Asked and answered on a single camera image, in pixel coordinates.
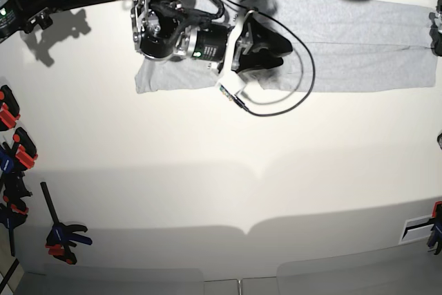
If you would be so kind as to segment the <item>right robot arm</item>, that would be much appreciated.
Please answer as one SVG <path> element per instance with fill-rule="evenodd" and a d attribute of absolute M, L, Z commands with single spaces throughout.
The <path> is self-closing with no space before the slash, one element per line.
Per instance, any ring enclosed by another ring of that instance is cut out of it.
<path fill-rule="evenodd" d="M 181 0 L 133 0 L 131 22 L 135 50 L 153 61 L 172 57 L 209 61 L 235 73 L 272 69 L 293 51 L 291 42 L 265 27 L 248 10 L 229 26 L 220 23 L 224 0 L 209 0 L 215 12 L 185 7 Z"/>

